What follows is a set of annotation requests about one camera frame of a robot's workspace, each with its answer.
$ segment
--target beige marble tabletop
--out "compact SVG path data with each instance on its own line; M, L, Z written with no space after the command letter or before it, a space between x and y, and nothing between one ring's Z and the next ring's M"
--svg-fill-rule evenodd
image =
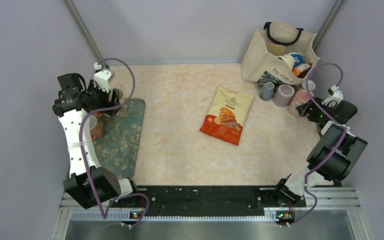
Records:
M111 86L129 95L132 80L113 66ZM241 65L133 65L134 98L145 115L133 180L138 185L274 185L307 165L316 125L264 102L244 84ZM239 146L200 132L217 86L254 96Z

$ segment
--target white wall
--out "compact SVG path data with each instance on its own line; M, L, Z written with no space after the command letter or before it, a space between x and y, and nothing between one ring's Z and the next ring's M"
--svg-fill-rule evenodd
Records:
M93 63L61 0L0 0L0 240L51 236L69 167L57 76Z
M316 52L343 67L341 90L358 107L349 126L368 146L345 182L355 186L374 239L384 239L384 1L347 1ZM329 66L314 75L323 92L339 77Z
M129 64L242 62L254 30L317 33L334 0L73 0L103 56Z

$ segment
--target chip bag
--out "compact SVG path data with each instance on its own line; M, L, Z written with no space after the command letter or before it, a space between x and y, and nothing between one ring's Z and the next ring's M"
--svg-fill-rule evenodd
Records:
M252 95L218 87L200 131L239 145L253 99Z

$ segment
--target cup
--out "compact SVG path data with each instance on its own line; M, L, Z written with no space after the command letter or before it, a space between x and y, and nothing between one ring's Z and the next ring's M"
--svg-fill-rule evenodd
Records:
M300 113L298 112L297 107L308 103L312 96L312 92L310 92L309 95L305 89L298 90L287 106L287 111L294 117L300 117Z
M298 89L296 90L296 92L300 91L300 90L303 90L303 89L306 89L306 81L303 81L301 83L301 86L298 87ZM308 90L310 92L314 91L314 89L316 89L316 84L311 81L310 79L308 80Z
M266 82L259 90L259 98L263 101L269 101L272 99L273 94L275 93L275 84L273 82Z
M278 107L284 108L289 105L294 94L295 89L291 85L282 84L274 94L273 103Z
M92 137L92 141L104 136L104 128L98 122L97 117L94 115L89 116L89 129L90 129L90 136Z

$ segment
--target green placemat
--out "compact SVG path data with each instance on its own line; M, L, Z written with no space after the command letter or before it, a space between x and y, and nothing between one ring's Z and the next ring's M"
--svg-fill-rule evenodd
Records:
M118 179L132 179L135 174L144 113L145 101L134 98L115 116L99 119L104 136L93 141L96 157Z

